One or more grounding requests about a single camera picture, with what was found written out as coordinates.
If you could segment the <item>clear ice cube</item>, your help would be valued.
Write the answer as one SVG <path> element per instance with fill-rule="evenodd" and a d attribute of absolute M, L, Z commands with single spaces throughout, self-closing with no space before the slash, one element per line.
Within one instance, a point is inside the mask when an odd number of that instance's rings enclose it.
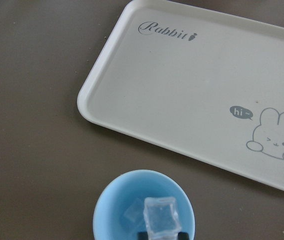
<path fill-rule="evenodd" d="M 143 210 L 144 202 L 141 199 L 136 198 L 124 212 L 124 217 L 131 223 L 140 223 L 144 220 Z"/>
<path fill-rule="evenodd" d="M 174 197 L 147 197 L 143 210 L 149 240 L 176 240 L 182 227 Z"/>

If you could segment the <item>blue plastic cup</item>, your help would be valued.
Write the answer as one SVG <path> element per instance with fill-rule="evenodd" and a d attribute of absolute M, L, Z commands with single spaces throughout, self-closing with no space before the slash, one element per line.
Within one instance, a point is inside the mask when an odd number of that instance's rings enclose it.
<path fill-rule="evenodd" d="M 174 197 L 177 201 L 181 231 L 194 239 L 196 221 L 192 205 L 183 189 L 168 176 L 153 170 L 129 171 L 115 178 L 102 192 L 93 215 L 96 240 L 146 239 L 144 220 L 129 222 L 124 212 L 136 198 Z"/>

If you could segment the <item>beige rabbit tray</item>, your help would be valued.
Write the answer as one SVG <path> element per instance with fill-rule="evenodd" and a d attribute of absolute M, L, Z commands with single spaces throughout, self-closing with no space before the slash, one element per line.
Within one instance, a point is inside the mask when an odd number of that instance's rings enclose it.
<path fill-rule="evenodd" d="M 92 123 L 284 190 L 283 27 L 131 1 L 77 107 Z"/>

